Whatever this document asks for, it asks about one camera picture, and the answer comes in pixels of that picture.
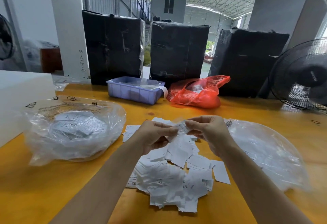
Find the tape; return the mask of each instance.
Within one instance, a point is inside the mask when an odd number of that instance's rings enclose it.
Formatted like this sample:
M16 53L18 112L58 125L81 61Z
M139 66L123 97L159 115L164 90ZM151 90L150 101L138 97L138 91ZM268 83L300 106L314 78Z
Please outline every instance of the tape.
M160 88L160 89L163 91L163 97L166 98L167 95L168 95L168 90L167 90L167 88L164 87L164 86L157 86L157 87L154 88L154 89L157 89L157 88Z

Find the black wrapped package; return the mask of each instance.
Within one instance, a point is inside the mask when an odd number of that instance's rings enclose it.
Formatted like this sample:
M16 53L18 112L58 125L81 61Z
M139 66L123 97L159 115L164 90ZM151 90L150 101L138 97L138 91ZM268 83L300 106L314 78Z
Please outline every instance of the black wrapped package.
M236 27L221 30L208 76L227 75L220 96L255 98L281 54L289 34Z
M180 80L199 78L208 34L208 25L152 22L151 79L169 87Z
M121 76L140 77L145 22L83 10L87 55L93 85Z

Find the blue plastic bin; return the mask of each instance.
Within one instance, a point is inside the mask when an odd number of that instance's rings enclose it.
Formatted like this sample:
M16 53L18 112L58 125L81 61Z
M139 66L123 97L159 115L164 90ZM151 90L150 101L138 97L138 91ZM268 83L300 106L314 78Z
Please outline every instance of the blue plastic bin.
M124 83L131 83L140 80L140 78L123 76L106 81L108 84L108 93L110 97L124 98L145 104L155 104L164 94L160 88L148 90L137 86L131 86Z

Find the wooden table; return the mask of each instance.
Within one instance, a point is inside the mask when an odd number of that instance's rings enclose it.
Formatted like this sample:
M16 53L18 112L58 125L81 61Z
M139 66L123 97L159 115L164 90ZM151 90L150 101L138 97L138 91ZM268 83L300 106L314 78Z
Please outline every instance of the wooden table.
M221 98L214 110L171 105L161 98L154 106L109 98L106 87L68 85L69 96L94 98L121 104L127 112L126 124L141 124L161 117L174 120L198 115L220 115L266 125L289 139L302 154L313 190L289 190L287 196L316 224L327 223L327 116L280 111L279 101L247 98ZM19 135L0 148L0 223L48 223L92 178L109 156L122 144L122 136L98 159L74 163L54 161L31 167L31 153ZM198 142L199 154L214 156L206 142ZM176 206L159 210L149 206L149 196L136 189L125 189L109 223L256 223L235 182L215 182L212 192L198 201L197 214L182 214Z

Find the forearm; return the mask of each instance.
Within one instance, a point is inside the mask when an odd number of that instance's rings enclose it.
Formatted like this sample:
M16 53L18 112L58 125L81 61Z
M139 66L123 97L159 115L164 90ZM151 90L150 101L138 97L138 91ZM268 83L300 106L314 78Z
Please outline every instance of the forearm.
M137 137L131 137L110 156L50 224L107 224L141 155L142 148L137 143Z
M312 224L232 140L221 157L258 224Z

